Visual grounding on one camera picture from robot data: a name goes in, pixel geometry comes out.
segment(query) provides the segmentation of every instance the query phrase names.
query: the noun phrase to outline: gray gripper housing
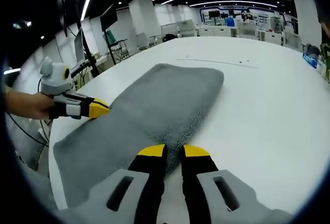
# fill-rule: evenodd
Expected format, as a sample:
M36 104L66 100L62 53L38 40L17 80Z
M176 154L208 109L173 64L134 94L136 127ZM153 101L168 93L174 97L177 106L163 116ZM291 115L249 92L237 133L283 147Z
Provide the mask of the gray gripper housing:
M201 173L197 178L212 224L285 224L292 219L290 214L258 202L255 191L227 170Z
M95 185L80 206L55 214L69 224L133 224L148 178L148 173L119 169Z

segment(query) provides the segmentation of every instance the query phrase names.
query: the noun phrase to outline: fuzzy gray cloth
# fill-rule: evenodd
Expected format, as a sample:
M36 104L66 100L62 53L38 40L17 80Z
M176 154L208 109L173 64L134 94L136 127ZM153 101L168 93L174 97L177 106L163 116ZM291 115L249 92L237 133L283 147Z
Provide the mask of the fuzzy gray cloth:
M165 143L167 173L212 107L224 81L221 71L157 64L112 103L108 115L90 120L54 146L68 207L145 147Z

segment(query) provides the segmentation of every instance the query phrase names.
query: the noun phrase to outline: white pillar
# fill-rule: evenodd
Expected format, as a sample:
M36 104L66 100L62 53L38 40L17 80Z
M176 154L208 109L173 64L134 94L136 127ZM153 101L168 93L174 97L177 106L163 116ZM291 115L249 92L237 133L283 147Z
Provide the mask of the white pillar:
M298 30L304 45L320 46L321 25L314 0L294 0L298 17Z
M136 34L145 33L147 37L160 35L152 0L133 0L128 6Z

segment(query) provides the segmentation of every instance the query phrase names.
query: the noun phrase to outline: white table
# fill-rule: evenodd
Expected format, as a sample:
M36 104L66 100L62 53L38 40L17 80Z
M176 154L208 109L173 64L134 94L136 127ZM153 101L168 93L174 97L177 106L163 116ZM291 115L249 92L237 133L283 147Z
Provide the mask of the white table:
M158 63L224 73L219 97L191 144L253 187L265 206L295 213L322 180L330 154L330 86L302 54L248 39L175 39L108 69L79 92L111 103ZM53 123L49 173L60 209L67 205L53 146L86 120ZM178 169L166 181L159 222L188 223L180 182Z

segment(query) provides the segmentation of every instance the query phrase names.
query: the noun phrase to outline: person's arm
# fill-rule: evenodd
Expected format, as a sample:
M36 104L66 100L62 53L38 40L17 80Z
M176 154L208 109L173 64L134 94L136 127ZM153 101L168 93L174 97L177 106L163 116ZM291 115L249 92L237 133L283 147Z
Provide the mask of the person's arm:
M34 95L6 89L6 111L14 115L32 119L47 119L47 109L54 105L53 99L42 94Z

